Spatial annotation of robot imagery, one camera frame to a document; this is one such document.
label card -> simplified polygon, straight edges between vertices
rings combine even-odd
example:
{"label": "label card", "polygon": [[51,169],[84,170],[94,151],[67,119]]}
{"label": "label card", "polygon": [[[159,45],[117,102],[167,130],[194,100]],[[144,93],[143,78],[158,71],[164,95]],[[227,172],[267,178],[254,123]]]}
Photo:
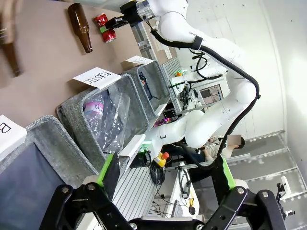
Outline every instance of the label card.
{"label": "label card", "polygon": [[91,69],[90,71],[80,74],[77,77],[74,77],[73,79],[102,90],[121,79],[121,76],[96,67],[94,69]]}
{"label": "label card", "polygon": [[129,58],[126,61],[136,63],[136,64],[142,64],[142,65],[147,65],[147,64],[153,62],[153,60],[150,60],[150,59],[145,58],[145,57],[140,57],[140,56],[134,56],[132,58]]}
{"label": "label card", "polygon": [[0,116],[0,161],[24,143],[27,131],[6,116]]}

bolt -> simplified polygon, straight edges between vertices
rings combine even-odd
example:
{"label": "bolt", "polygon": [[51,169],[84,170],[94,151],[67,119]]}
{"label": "bolt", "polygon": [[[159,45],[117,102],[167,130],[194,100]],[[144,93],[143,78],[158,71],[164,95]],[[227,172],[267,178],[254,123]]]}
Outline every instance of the bolt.
{"label": "bolt", "polygon": [[202,224],[199,224],[196,226],[196,230],[201,230],[203,228],[203,225]]}
{"label": "bolt", "polygon": [[138,226],[135,223],[130,223],[130,226],[132,227],[133,230],[138,229]]}
{"label": "bolt", "polygon": [[93,191],[95,189],[95,186],[90,184],[87,186],[87,189]]}
{"label": "bolt", "polygon": [[238,188],[238,193],[239,193],[239,194],[243,194],[243,193],[244,193],[243,188]]}
{"label": "bolt", "polygon": [[62,188],[62,192],[63,192],[63,193],[67,193],[68,191],[69,191],[68,187]]}

